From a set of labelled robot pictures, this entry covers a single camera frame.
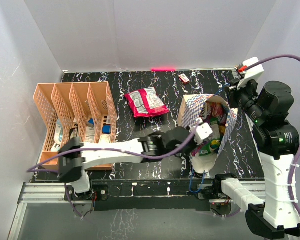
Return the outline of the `green snack packet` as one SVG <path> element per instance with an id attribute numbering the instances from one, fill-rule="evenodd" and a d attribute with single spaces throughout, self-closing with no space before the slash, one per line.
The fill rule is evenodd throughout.
<path id="1" fill-rule="evenodd" d="M 220 129 L 218 125 L 218 119 L 212 117 L 210 119 L 209 125 L 212 129 L 212 135 L 208 137 L 206 143 L 204 143 L 199 150 L 199 156 L 207 156 L 213 153 L 221 145 Z"/>

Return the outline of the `blue checkered paper bag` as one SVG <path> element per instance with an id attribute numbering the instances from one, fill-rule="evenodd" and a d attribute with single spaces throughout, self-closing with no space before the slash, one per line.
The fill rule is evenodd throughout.
<path id="1" fill-rule="evenodd" d="M 221 144 L 217 150 L 215 150 L 209 155 L 199 156 L 199 150 L 201 146 L 204 143 L 206 143 L 206 141 L 208 140 L 207 138 L 202 144 L 198 145 L 190 154 L 190 176 L 194 177 L 195 174 L 198 174 L 204 179 L 210 176 L 210 170 L 213 169 L 217 158 L 224 150 L 225 145 L 228 142 L 238 119 L 238 109 L 230 108 L 229 104 L 220 96 L 213 94 L 184 95 L 182 98 L 182 103 L 177 118 L 178 126 L 184 128 L 189 127 L 193 129 L 196 125 L 196 119 L 201 118 L 200 114 L 205 102 L 214 102 L 222 104 L 226 114 L 226 123 L 218 123 Z"/>

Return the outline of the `pink chips bag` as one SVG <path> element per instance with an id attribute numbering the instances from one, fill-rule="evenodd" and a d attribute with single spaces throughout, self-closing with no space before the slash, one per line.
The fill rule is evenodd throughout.
<path id="1" fill-rule="evenodd" d="M 154 87 L 147 87 L 124 95 L 134 118 L 157 117 L 170 112 L 158 97 Z"/>

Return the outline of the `purple candy bag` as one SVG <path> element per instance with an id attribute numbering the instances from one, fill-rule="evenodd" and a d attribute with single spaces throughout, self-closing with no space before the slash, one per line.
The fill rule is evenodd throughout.
<path id="1" fill-rule="evenodd" d="M 221 125 L 225 125 L 227 120 L 226 111 L 219 102 L 205 102 L 200 117 L 204 122 L 210 122 L 211 118 L 216 118 Z"/>

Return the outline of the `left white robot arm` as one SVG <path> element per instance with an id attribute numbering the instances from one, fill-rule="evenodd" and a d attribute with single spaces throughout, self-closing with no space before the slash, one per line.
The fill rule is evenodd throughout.
<path id="1" fill-rule="evenodd" d="M 107 164 L 160 162 L 177 154 L 188 156 L 203 142 L 198 130 L 196 127 L 177 127 L 114 143 L 82 142 L 79 137 L 74 137 L 58 152 L 58 180 L 71 184 L 74 192 L 87 200 L 94 189 L 88 169 Z"/>

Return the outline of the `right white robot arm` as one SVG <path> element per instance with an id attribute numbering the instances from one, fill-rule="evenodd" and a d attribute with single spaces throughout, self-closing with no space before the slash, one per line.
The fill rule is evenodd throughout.
<path id="1" fill-rule="evenodd" d="M 279 81 L 269 81 L 261 92 L 250 80 L 241 87 L 235 79 L 226 88 L 229 104 L 239 107 L 252 122 L 252 134 L 264 172 L 265 199 L 244 187 L 232 173 L 218 174 L 213 180 L 213 194 L 229 197 L 244 212 L 250 231 L 269 240 L 286 235 L 300 237 L 300 214 L 289 189 L 289 178 L 300 146 L 299 133 L 287 120 L 294 103 L 291 88 Z"/>

